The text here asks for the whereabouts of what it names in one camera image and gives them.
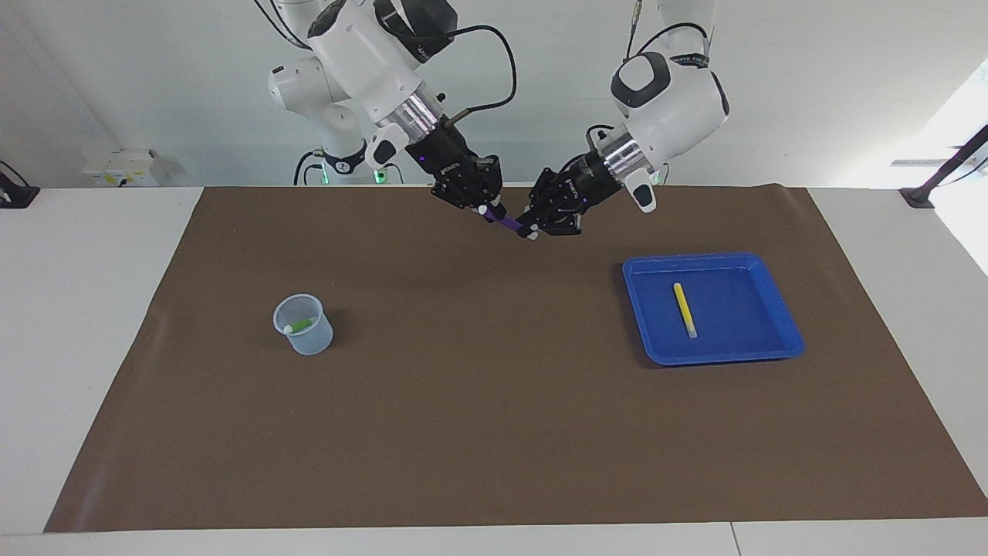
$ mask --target cable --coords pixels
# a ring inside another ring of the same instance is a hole
[[[980,150],[982,145],[985,143],[988,143],[988,125],[983,126],[978,133],[974,134],[974,137],[958,149],[957,153],[952,156],[950,160],[945,162],[944,165],[937,170],[937,173],[931,176],[926,183],[920,187],[909,189],[904,192],[903,195],[906,198],[906,202],[914,208],[929,208],[930,194],[933,193],[938,186],[944,183],[944,180],[951,177],[955,171],[964,165],[964,162],[977,154],[978,150]]]
[[[955,179],[953,181],[949,181],[949,182],[945,183],[944,185],[950,185],[951,183],[957,183],[958,181],[966,178],[967,176],[970,176],[970,175],[973,175],[973,174],[975,174],[977,172],[980,172],[981,171],[981,168],[984,168],[985,167],[985,164],[988,164],[988,158],[985,158],[984,160],[982,160],[981,163],[978,164],[977,166],[975,166],[973,170],[967,172],[966,174],[960,176],[959,178],[957,178],[957,179]]]
[[[7,162],[4,162],[3,160],[0,160],[0,164],[3,164],[4,166],[7,167],[8,170],[14,172],[14,175],[17,176],[18,179],[20,179],[21,181],[23,181],[25,186],[31,187],[31,184],[28,183],[28,180],[24,179],[24,176],[21,175],[21,172],[15,170],[14,169],[14,166],[11,166],[10,164],[8,164]]]
[[[311,164],[309,166],[306,166],[305,167],[305,171],[302,172],[302,184],[308,185],[308,173],[309,173],[309,170],[313,170],[313,169],[314,170],[321,170],[322,169],[322,166],[320,166],[319,164]]]
[[[576,156],[570,158],[568,162],[566,162],[565,164],[562,165],[562,169],[559,170],[559,173],[561,174],[561,173],[565,172],[567,169],[569,169],[570,166],[573,165],[573,162],[576,162],[581,157],[583,157],[583,154],[577,154]]]
[[[684,29],[684,28],[696,29],[697,31],[700,32],[701,35],[703,35],[703,38],[705,40],[706,39],[709,39],[709,35],[706,33],[706,29],[704,29],[703,27],[700,27],[699,25],[697,25],[695,23],[690,23],[690,22],[677,23],[676,25],[670,25],[669,27],[663,29],[662,31],[660,31],[660,32],[656,33],[654,36],[652,36],[651,39],[649,39],[648,41],[646,41],[645,44],[641,48],[638,49],[638,54],[641,54],[642,52],[645,52],[645,49],[646,48],[648,48],[649,46],[651,46],[652,43],[655,43],[656,41],[658,41],[666,33],[669,33],[670,31],[676,31],[677,29]]]
[[[511,101],[515,100],[515,95],[518,93],[518,65],[515,63],[515,52],[511,50],[511,45],[508,43],[508,39],[505,38],[504,34],[498,31],[496,28],[493,28],[489,25],[474,25],[472,27],[464,27],[463,29],[457,29],[456,31],[450,31],[449,33],[443,33],[441,35],[419,37],[417,35],[398,33],[397,31],[394,31],[391,28],[389,28],[387,24],[384,23],[384,20],[381,19],[380,14],[377,13],[377,11],[374,12],[374,15],[377,17],[377,23],[381,25],[381,27],[384,28],[385,31],[387,31],[389,34],[391,34],[393,37],[397,39],[405,39],[412,41],[435,41],[438,39],[452,39],[455,37],[459,37],[460,35],[475,33],[477,31],[487,31],[489,33],[493,33],[494,35],[497,36],[498,39],[501,40],[501,44],[504,46],[504,51],[508,54],[508,61],[511,64],[511,94],[508,95],[508,98],[506,98],[501,102],[482,104],[479,106],[471,106],[469,108],[464,109],[459,114],[450,118],[450,120],[446,123],[447,129],[452,128],[453,126],[456,125],[457,122],[461,121],[463,118],[466,118],[470,114],[473,114],[474,112],[481,112],[484,110],[493,110],[495,108],[501,108],[502,106],[505,106]]]
[[[278,16],[278,21],[282,22],[282,25],[285,26],[285,31],[287,31],[288,34],[295,40],[295,42],[294,42],[295,46],[298,46],[299,48],[302,48],[302,49],[305,49],[305,50],[312,50],[312,47],[309,46],[309,45],[307,45],[306,43],[303,43],[302,42],[302,39],[300,39],[294,33],[294,31],[291,30],[291,27],[289,27],[288,24],[285,23],[285,18],[282,17],[282,12],[279,11],[278,6],[275,5],[275,0],[270,0],[270,2],[271,2],[271,9],[272,10],[275,10],[275,15]]]
[[[254,5],[257,6],[258,10],[261,10],[261,13],[264,14],[264,17],[268,20],[268,23],[270,23],[271,27],[273,27],[275,31],[277,31],[278,34],[282,36],[282,39],[288,41],[288,43],[292,46],[296,46],[299,48],[308,48],[308,46],[305,45],[301,45],[301,46],[297,45],[295,42],[293,42],[291,39],[288,38],[288,35],[286,35],[285,32],[282,31],[280,27],[278,27],[278,24],[275,23],[275,20],[271,19],[271,14],[268,13],[268,10],[265,10],[264,6],[261,5],[261,0],[254,0]]]
[[[631,58],[631,45],[634,44],[634,35],[638,32],[638,21],[641,19],[641,2],[634,3],[634,12],[631,14],[631,36],[627,38],[627,50],[624,53],[624,61]]]
[[[315,156],[315,151],[310,150],[298,160],[298,166],[295,167],[295,179],[291,182],[291,185],[298,185],[298,175],[302,173],[302,166],[305,165],[306,160],[313,156]]]
[[[593,133],[594,130],[613,130],[614,128],[615,128],[614,126],[608,126],[605,124],[597,124],[596,126],[591,126],[590,128],[587,129],[587,134],[586,134],[587,145],[590,146],[590,149],[596,150],[597,145],[594,144],[594,138],[591,137],[590,134]]]
[[[398,165],[397,165],[397,164],[394,164],[394,163],[391,163],[391,162],[388,162],[387,164],[384,164],[384,167],[385,167],[385,168],[394,168],[395,170],[398,170],[398,178],[399,178],[399,179],[401,180],[401,183],[402,183],[402,184],[404,184],[404,183],[405,183],[405,174],[403,174],[403,173],[401,172],[401,168],[400,168],[400,167],[398,167]]]

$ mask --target black cable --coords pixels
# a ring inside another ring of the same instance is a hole
[[[985,158],[984,160],[982,160],[981,163],[978,164],[977,166],[975,166],[973,170],[967,172],[966,174],[960,176],[959,178],[957,178],[957,179],[955,179],[953,181],[949,181],[949,182],[945,183],[944,185],[950,185],[951,183],[957,183],[958,181],[966,178],[967,176],[974,175],[975,173],[981,171],[981,168],[984,168],[985,167],[985,164],[988,164],[988,158]]]
[[[302,184],[308,185],[308,173],[310,170],[321,170],[322,166],[319,164],[311,164],[305,167],[305,171],[302,172]]]
[[[21,181],[23,181],[25,186],[31,187],[31,184],[28,183],[28,180],[24,179],[24,176],[21,175],[21,172],[15,170],[14,169],[14,166],[11,166],[10,164],[8,164],[7,162],[4,162],[3,160],[0,160],[0,164],[3,164],[4,166],[7,167],[8,170],[14,172],[14,175],[17,176],[18,179],[20,179]]]
[[[709,36],[706,34],[706,29],[704,29],[703,27],[700,27],[699,25],[697,25],[695,23],[690,23],[690,22],[678,23],[676,25],[670,25],[669,27],[667,27],[667,28],[663,29],[662,31],[656,33],[654,36],[652,36],[651,39],[649,39],[648,41],[646,41],[645,44],[641,48],[638,49],[638,53],[641,54],[642,52],[645,52],[645,49],[646,48],[648,48],[649,46],[651,46],[652,43],[655,43],[656,41],[658,41],[659,38],[661,38],[666,33],[669,33],[670,31],[676,31],[677,29],[684,29],[684,28],[696,29],[697,31],[700,32],[701,35],[703,35],[703,38],[704,39],[709,39]]]
[[[559,173],[561,174],[561,173],[565,172],[570,166],[573,165],[573,162],[576,162],[582,156],[583,156],[583,154],[577,154],[576,156],[570,158],[568,162],[566,162],[565,164],[562,165],[562,169],[559,170]]]
[[[394,163],[391,163],[391,162],[389,162],[389,163],[387,163],[387,164],[384,164],[384,167],[385,167],[385,168],[394,168],[395,170],[398,170],[398,178],[399,178],[399,179],[401,180],[401,183],[402,183],[402,184],[404,184],[404,183],[405,183],[405,174],[403,174],[403,173],[401,172],[401,168],[400,168],[400,167],[398,167],[398,165],[397,165],[397,164],[394,164]]]
[[[441,35],[419,37],[417,35],[408,35],[406,33],[398,33],[397,31],[392,30],[387,26],[387,24],[384,23],[384,20],[381,19],[380,14],[378,14],[377,12],[374,12],[374,14],[377,17],[377,23],[381,25],[381,27],[384,28],[385,31],[387,31],[393,37],[396,37],[398,39],[405,39],[412,41],[435,41],[437,39],[452,39],[454,37],[459,37],[460,35],[466,35],[467,33],[475,33],[477,31],[487,31],[489,33],[493,33],[494,35],[497,36],[498,39],[501,40],[501,44],[504,46],[504,51],[508,54],[508,61],[511,63],[511,94],[508,95],[508,98],[506,98],[501,102],[482,104],[479,106],[471,106],[469,108],[464,109],[462,112],[453,116],[450,119],[450,121],[447,123],[448,128],[451,128],[457,122],[459,122],[463,118],[466,118],[470,114],[473,114],[474,112],[481,112],[484,110],[493,110],[495,108],[501,108],[502,106],[505,106],[511,101],[515,100],[515,95],[518,93],[518,65],[515,63],[515,52],[511,50],[511,45],[508,43],[508,39],[505,38],[504,34],[498,31],[496,28],[493,28],[489,25],[474,25],[472,27],[464,27],[463,29],[457,29],[456,31],[450,31],[449,33],[443,33]]]
[[[594,132],[594,130],[613,130],[614,128],[615,128],[614,126],[607,126],[605,124],[597,124],[596,126],[591,126],[590,128],[587,129],[587,134],[586,134],[587,145],[589,145],[591,149],[597,148],[597,145],[594,143],[594,138],[591,137],[590,135],[591,133]]]
[[[267,19],[268,20],[268,23],[271,24],[271,27],[274,28],[275,31],[277,31],[278,34],[282,36],[282,39],[285,39],[286,41],[288,41],[288,43],[290,45],[292,45],[292,46],[296,46],[296,47],[299,47],[299,48],[302,48],[302,47],[306,47],[307,48],[307,46],[299,46],[299,45],[295,44],[291,39],[288,38],[288,35],[286,35],[285,32],[282,31],[282,29],[280,27],[278,27],[278,24],[275,23],[275,20],[271,19],[271,14],[268,13],[268,10],[265,10],[264,9],[264,6],[261,5],[261,0],[254,0],[254,5],[257,6],[257,9],[258,10],[261,10],[261,13],[264,14],[265,19]]]
[[[627,38],[627,50],[624,52],[624,61],[628,61],[631,58],[631,46],[634,44],[634,36],[638,32],[638,21],[641,19],[641,2],[642,0],[637,0],[634,3],[634,12],[631,15],[631,34]]]
[[[275,0],[270,0],[270,2],[271,2],[271,9],[272,10],[275,10],[275,15],[278,16],[278,21],[282,22],[282,25],[285,26],[285,31],[287,31],[288,34],[294,39],[294,45],[295,46],[298,46],[299,48],[305,49],[305,50],[312,50],[312,47],[309,46],[309,45],[307,45],[306,43],[303,43],[302,42],[302,39],[300,39],[294,33],[294,31],[291,30],[291,27],[289,27],[288,24],[285,23],[285,18],[282,17],[282,12],[280,12],[278,10],[278,6],[275,5]]]
[[[298,166],[295,167],[295,179],[291,182],[291,185],[298,185],[298,175],[302,173],[302,166],[305,165],[306,160],[313,156],[315,156],[315,152],[310,150],[298,160]]]

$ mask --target power outlet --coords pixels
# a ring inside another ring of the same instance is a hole
[[[94,187],[160,187],[165,172],[153,150],[122,150],[83,169]]]

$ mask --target purple marker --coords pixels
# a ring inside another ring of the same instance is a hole
[[[500,224],[501,226],[507,228],[508,230],[511,230],[512,232],[517,232],[518,230],[522,229],[522,225],[519,224],[517,220],[511,217],[506,216],[501,220],[495,220],[494,214],[491,213],[487,205],[481,205],[480,208],[477,209],[477,212],[480,213],[480,216],[487,219],[487,222],[496,222],[497,224]]]

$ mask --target green marker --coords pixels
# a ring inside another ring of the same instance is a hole
[[[294,334],[296,332],[301,332],[301,331],[305,330],[306,328],[309,328],[313,324],[314,323],[312,322],[312,319],[309,319],[307,321],[299,321],[298,323],[289,324],[289,325],[285,326],[285,329],[283,330],[283,332],[286,333],[286,334]]]

